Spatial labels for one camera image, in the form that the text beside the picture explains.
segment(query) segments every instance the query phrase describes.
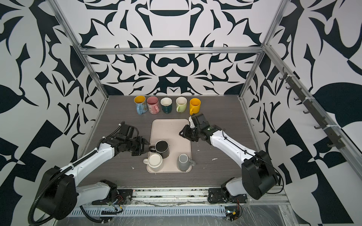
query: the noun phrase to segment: black and white abstract pattern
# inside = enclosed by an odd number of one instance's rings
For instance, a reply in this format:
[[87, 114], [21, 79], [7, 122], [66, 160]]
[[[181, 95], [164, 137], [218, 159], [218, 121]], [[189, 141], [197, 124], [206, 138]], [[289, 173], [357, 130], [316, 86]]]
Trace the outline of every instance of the black and white abstract pattern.
[[[361, 148], [360, 1], [292, 0], [271, 46]], [[266, 56], [245, 93], [258, 142], [302, 225], [362, 225], [362, 181]]]
[[0, 1], [0, 53], [1, 225], [28, 225], [44, 172], [78, 158], [104, 98], [45, 0]]
[[109, 95], [239, 94], [256, 54], [92, 55]]
[[280, 0], [58, 0], [87, 48], [260, 46]]

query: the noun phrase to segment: pink mug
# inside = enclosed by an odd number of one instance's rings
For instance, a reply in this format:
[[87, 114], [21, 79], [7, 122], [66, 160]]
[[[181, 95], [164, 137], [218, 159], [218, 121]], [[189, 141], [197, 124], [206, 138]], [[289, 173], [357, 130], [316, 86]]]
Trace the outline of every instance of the pink mug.
[[158, 98], [155, 96], [147, 98], [147, 106], [151, 114], [160, 112], [160, 104]]

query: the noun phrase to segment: yellow mug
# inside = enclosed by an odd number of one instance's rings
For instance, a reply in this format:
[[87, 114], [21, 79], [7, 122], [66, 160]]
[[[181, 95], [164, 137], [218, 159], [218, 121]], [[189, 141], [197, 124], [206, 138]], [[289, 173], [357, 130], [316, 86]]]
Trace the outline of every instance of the yellow mug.
[[200, 111], [201, 101], [197, 98], [192, 98], [190, 100], [190, 115], [196, 114]]

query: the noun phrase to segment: blue mug handle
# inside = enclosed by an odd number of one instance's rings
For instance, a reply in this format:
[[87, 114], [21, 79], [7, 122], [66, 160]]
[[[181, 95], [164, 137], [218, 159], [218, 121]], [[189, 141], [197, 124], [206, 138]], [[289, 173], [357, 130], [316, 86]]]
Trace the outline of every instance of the blue mug handle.
[[142, 108], [141, 108], [141, 105], [137, 105], [137, 113], [138, 113], [139, 115], [141, 115], [141, 114], [142, 114]]

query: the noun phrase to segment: dark green mug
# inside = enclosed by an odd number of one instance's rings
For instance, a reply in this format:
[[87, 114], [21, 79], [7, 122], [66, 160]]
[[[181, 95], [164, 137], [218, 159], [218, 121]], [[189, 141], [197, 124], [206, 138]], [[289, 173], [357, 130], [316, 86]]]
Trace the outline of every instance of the dark green mug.
[[172, 100], [169, 97], [161, 99], [162, 111], [166, 114], [171, 113], [172, 111]]

